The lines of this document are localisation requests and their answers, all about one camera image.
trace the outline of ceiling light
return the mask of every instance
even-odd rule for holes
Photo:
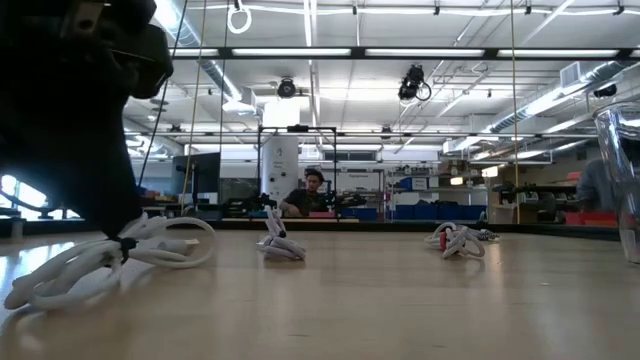
[[[349,56],[342,48],[244,48],[232,49],[234,56]]]
[[[562,151],[562,150],[571,149],[572,147],[580,145],[580,144],[584,144],[585,142],[587,142],[587,140],[580,140],[580,141],[564,144],[562,146],[559,146],[559,147],[555,148],[554,150],[555,151]]]
[[[482,49],[367,49],[366,56],[481,57]]]
[[[482,160],[482,159],[488,158],[489,156],[491,156],[491,153],[488,152],[488,151],[484,151],[484,152],[481,152],[481,153],[479,153],[477,155],[474,155],[473,159],[474,160]]]
[[[612,57],[618,54],[618,50],[609,50],[609,49],[598,49],[598,50],[561,50],[561,49],[523,49],[523,50],[513,50],[516,57],[585,57],[585,58],[593,58],[593,57]],[[498,57],[512,57],[513,53],[511,49],[508,50],[499,50]]]
[[[551,134],[551,133],[554,133],[556,131],[562,131],[562,130],[565,130],[565,129],[568,129],[568,128],[572,127],[573,125],[575,125],[575,124],[577,124],[577,123],[579,123],[581,121],[582,121],[582,119],[580,119],[580,120],[571,119],[569,121],[561,122],[558,125],[552,126],[552,127],[548,128],[547,130],[545,130],[544,132],[545,132],[545,134]]]
[[[497,177],[498,176],[498,167],[492,166],[490,168],[482,169],[482,177]]]
[[[531,151],[523,151],[523,152],[519,152],[518,153],[518,159],[528,159],[534,156],[538,156],[540,154],[544,153],[543,150],[531,150]],[[516,156],[515,155],[511,155],[509,156],[509,158],[511,159],[515,159]]]
[[[218,49],[175,49],[175,56],[218,56]]]
[[[640,119],[622,121],[622,125],[640,127]]]

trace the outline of red object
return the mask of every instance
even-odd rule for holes
[[[616,226],[616,215],[607,213],[567,213],[567,225]]]
[[[580,171],[571,172],[567,175],[567,180],[579,180],[581,174]]]
[[[442,251],[447,250],[447,233],[446,232],[440,233],[440,250]]]
[[[310,218],[316,219],[333,219],[336,215],[331,211],[323,211],[323,212],[309,212]]]

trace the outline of wooden table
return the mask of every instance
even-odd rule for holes
[[[91,307],[0,310],[0,359],[640,357],[640,267],[619,243],[502,234],[484,260],[442,260],[425,234],[291,233],[309,254],[292,263],[265,262],[261,235],[217,232],[215,259],[197,269],[131,261]],[[2,297],[65,241],[94,238],[0,246]]]

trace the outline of monitor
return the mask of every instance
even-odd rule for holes
[[[198,173],[198,193],[217,193],[218,182],[220,180],[220,153],[194,154],[189,160],[190,166],[197,166]],[[187,166],[187,156],[175,156],[171,169],[171,190],[174,194],[182,194],[184,187],[185,172],[179,171],[178,167],[184,169]],[[189,176],[187,183],[187,193],[191,193],[193,174]]]

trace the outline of white cylinder tank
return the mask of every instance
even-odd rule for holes
[[[298,138],[273,136],[262,147],[260,187],[280,203],[298,188]]]

